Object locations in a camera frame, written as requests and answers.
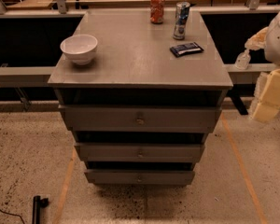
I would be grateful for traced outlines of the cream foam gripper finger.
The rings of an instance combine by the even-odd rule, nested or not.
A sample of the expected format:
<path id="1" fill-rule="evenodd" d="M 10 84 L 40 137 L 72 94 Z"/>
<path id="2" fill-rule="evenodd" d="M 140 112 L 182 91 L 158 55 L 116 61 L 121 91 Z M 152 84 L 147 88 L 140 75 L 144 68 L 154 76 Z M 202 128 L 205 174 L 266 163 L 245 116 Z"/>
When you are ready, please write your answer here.
<path id="1" fill-rule="evenodd" d="M 259 122 L 272 120 L 280 111 L 280 68 L 261 72 L 251 103 L 251 118 Z"/>

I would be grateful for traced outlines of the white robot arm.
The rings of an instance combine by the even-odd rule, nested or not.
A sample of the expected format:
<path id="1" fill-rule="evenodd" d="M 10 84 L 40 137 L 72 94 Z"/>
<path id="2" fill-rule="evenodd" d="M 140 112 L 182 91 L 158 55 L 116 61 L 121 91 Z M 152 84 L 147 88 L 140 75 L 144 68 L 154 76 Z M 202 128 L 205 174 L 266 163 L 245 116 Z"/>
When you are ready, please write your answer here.
<path id="1" fill-rule="evenodd" d="M 250 106 L 250 117 L 268 122 L 280 111 L 280 11 L 270 22 L 265 36 L 265 59 L 279 68 L 269 74 L 261 73 Z"/>

